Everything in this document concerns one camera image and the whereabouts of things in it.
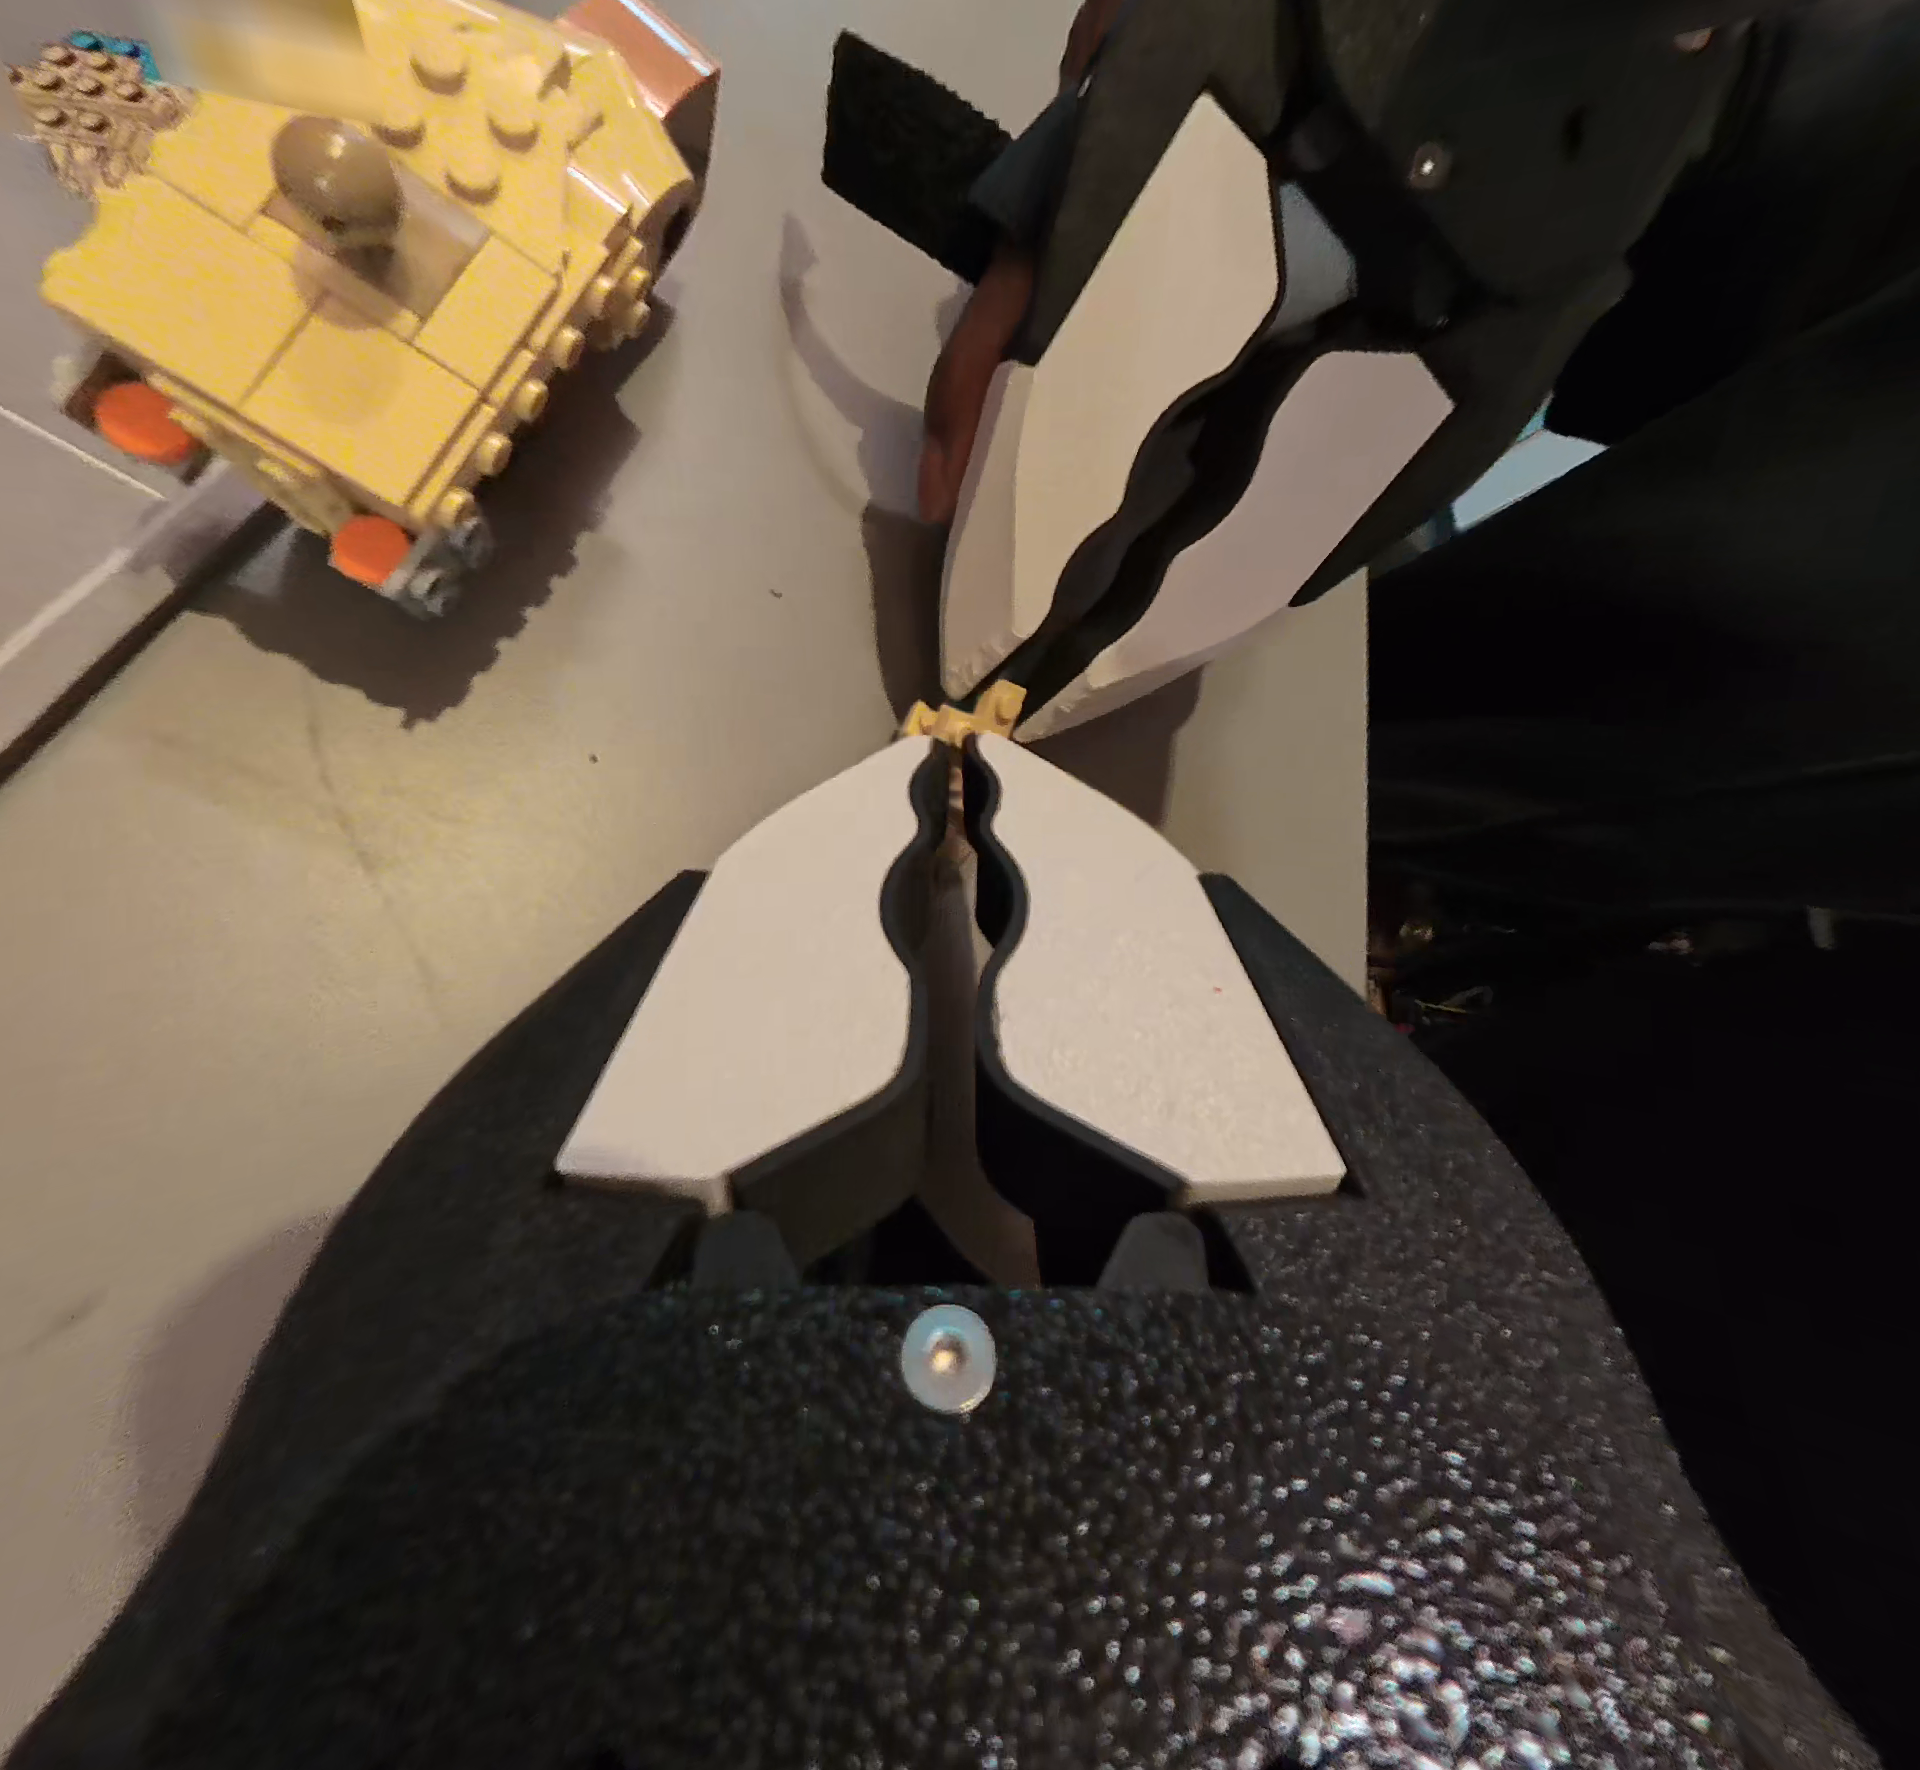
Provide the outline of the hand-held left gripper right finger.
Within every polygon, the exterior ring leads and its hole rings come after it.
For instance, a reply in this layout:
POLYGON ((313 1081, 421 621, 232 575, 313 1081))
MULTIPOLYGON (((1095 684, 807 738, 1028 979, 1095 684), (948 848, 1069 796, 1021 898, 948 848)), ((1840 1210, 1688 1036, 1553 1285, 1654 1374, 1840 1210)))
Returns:
POLYGON ((984 1075, 1175 1206, 1335 1194, 1336 1140, 1188 855, 1005 735, 964 773, 984 1075))

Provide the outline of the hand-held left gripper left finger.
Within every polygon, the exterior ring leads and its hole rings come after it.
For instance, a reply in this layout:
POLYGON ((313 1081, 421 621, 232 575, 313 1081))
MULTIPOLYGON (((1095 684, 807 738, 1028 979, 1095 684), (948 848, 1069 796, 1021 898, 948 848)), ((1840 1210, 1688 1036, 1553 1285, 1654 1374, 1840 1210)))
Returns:
POLYGON ((935 740, 903 735, 717 860, 556 1158, 563 1181, 732 1210, 757 1161, 906 1068, 912 970, 882 888, 938 769, 935 740))

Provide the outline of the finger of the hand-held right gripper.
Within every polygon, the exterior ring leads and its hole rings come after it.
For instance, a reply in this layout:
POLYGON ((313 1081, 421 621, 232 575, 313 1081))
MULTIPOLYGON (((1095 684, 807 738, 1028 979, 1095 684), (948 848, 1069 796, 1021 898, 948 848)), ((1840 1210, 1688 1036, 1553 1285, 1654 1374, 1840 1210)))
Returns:
POLYGON ((1185 677, 1278 614, 1452 413, 1408 350, 1332 350, 1286 390, 1258 462, 1207 535, 1169 556, 1143 614, 1028 709, 1054 735, 1185 677))
POLYGON ((1199 92, 1046 350, 991 375, 947 544, 948 700, 1107 594, 1156 526, 1142 452, 1237 367, 1278 294, 1264 151, 1199 92))

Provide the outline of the person's right forearm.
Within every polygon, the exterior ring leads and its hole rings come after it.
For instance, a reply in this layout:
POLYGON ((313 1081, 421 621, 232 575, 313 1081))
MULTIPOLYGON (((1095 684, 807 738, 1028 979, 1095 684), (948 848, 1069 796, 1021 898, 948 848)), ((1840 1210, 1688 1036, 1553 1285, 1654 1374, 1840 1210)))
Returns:
POLYGON ((1631 286, 1543 424, 1613 444, 1917 269, 1917 0, 1750 25, 1702 159, 1628 255, 1631 286))

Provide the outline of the light grey desk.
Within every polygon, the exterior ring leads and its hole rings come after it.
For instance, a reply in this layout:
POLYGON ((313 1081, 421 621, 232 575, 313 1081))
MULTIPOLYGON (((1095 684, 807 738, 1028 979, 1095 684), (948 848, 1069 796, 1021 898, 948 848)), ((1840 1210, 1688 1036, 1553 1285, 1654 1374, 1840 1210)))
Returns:
POLYGON ((722 64, 705 213, 655 341, 556 384, 451 617, 268 535, 2 783, 2 1745, 398 1134, 932 693, 912 489, 957 291, 823 190, 829 51, 1023 125, 1082 0, 652 3, 722 64))

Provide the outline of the person's right hand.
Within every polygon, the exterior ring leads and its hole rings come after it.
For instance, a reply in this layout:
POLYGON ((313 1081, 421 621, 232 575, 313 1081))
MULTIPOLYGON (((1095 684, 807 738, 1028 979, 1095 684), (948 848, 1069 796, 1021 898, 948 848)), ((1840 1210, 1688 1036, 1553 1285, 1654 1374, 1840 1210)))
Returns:
MULTIPOLYGON (((1072 92, 1125 0, 1083 0, 1061 49, 1059 88, 1072 92)), ((968 302, 957 312, 924 403, 916 459, 916 513, 948 522, 975 452, 987 393, 1033 295, 1033 252, 1023 240, 1001 240, 968 302)))

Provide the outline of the colourful printed packaging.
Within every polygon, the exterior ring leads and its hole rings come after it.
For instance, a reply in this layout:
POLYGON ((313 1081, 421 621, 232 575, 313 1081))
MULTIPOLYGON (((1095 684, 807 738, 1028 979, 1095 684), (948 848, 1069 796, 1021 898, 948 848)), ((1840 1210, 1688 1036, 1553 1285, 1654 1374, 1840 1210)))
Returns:
POLYGON ((1508 940, 1507 926, 1376 894, 1365 931, 1368 1005, 1404 1036, 1447 1033, 1494 1003, 1508 940))

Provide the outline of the black bag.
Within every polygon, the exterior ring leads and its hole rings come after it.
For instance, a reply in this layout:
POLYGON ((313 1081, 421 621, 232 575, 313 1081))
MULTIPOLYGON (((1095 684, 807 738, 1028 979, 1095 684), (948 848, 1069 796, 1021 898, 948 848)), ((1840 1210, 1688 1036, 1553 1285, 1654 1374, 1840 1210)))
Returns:
POLYGON ((1917 588, 1375 587, 1375 860, 1465 926, 1424 1049, 1618 1314, 1734 1556, 1917 1763, 1917 588))

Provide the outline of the tan and brown brick model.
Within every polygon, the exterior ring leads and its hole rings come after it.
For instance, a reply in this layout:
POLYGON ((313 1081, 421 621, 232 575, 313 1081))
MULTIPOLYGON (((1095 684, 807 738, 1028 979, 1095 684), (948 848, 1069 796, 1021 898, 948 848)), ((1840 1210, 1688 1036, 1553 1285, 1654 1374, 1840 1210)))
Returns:
POLYGON ((48 49, 76 133, 173 100, 38 295, 120 453, 224 462, 337 575, 441 617, 553 381, 650 325, 707 186, 719 59, 648 0, 349 0, 357 51, 268 42, 262 94, 48 49))

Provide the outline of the grey building instruction booklet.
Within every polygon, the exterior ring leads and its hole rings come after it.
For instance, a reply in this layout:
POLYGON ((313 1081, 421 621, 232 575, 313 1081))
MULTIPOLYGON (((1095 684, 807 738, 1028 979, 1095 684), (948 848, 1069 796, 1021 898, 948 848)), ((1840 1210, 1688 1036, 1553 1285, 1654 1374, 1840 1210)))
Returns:
MULTIPOLYGON (((2 0, 2 64, 71 28, 146 38, 146 0, 2 0)), ((41 298, 48 255, 93 220, 2 85, 2 749, 84 690, 262 506, 215 462, 196 483, 135 462, 66 413, 80 334, 41 298)))

